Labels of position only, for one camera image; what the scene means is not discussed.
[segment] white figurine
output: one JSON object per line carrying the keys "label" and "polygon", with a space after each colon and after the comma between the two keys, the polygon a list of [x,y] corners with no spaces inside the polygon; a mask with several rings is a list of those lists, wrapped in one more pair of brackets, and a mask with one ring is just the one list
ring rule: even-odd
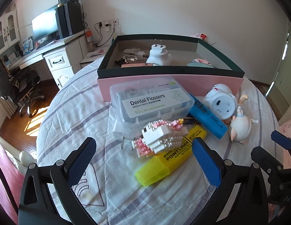
{"label": "white figurine", "polygon": [[220,120],[230,118],[238,106],[235,95],[224,84],[216,84],[204,97],[203,104]]}
{"label": "white figurine", "polygon": [[250,135],[252,124],[257,123],[258,120],[249,119],[246,115],[244,115],[242,107],[239,105],[237,108],[237,115],[232,117],[231,124],[229,126],[231,141],[235,140],[247,145],[247,138]]}

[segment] lego figure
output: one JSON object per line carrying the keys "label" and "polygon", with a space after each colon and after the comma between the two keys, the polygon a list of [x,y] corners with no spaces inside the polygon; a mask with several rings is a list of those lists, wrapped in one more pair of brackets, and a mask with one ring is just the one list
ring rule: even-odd
{"label": "lego figure", "polygon": [[132,141],[132,147],[136,149],[138,157],[153,156],[180,147],[183,137],[188,134],[183,122],[183,119],[178,119],[148,123],[142,129],[140,138]]}

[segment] white cabinet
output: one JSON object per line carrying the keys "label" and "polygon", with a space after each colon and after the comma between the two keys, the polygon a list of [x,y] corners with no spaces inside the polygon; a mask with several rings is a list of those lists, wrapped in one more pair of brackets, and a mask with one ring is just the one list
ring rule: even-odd
{"label": "white cabinet", "polygon": [[13,46],[20,40],[16,19],[16,10],[5,14],[5,28],[8,38],[8,45],[9,47]]}
{"label": "white cabinet", "polygon": [[79,38],[49,51],[44,58],[57,86],[61,89],[75,73],[82,69],[80,62],[83,60],[83,53]]}
{"label": "white cabinet", "polygon": [[74,73],[72,67],[68,67],[52,71],[52,75],[57,86],[61,89],[74,76]]}
{"label": "white cabinet", "polygon": [[19,42],[16,10],[0,17],[0,54]]}

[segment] desk drawer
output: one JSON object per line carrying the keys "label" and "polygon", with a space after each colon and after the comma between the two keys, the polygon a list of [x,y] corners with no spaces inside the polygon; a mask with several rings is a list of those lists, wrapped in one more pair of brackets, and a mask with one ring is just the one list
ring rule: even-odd
{"label": "desk drawer", "polygon": [[51,73],[59,89],[61,89],[67,83],[67,81],[74,75],[72,67],[58,69],[52,71]]}
{"label": "desk drawer", "polygon": [[61,68],[67,68],[71,66],[66,50],[51,54],[49,56],[45,55],[44,58],[50,71],[58,70]]}

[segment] pink fabric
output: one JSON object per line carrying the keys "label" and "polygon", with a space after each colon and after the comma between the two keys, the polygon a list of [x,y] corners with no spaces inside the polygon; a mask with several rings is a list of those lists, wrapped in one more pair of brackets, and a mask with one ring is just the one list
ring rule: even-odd
{"label": "pink fabric", "polygon": [[[279,132],[285,135],[286,137],[291,138],[291,120],[285,122],[281,126],[279,126]],[[291,168],[291,156],[287,150],[283,150],[283,168],[289,169]]]}
{"label": "pink fabric", "polygon": [[[0,168],[10,186],[16,204],[19,205],[20,192],[23,184],[24,176],[16,169],[8,158],[5,150],[0,145]],[[0,204],[9,215],[9,217],[18,224],[18,216],[8,198],[5,188],[0,179]]]}

